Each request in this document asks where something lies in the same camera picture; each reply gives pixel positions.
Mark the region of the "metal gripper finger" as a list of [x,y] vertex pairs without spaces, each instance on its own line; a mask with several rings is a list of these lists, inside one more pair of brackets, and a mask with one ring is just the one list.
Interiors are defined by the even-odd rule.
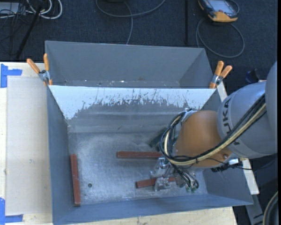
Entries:
[[162,177],[165,172],[165,160],[158,159],[150,171],[150,178],[159,178]]
[[157,192],[164,189],[170,189],[170,179],[164,177],[157,178],[154,184],[154,191]]

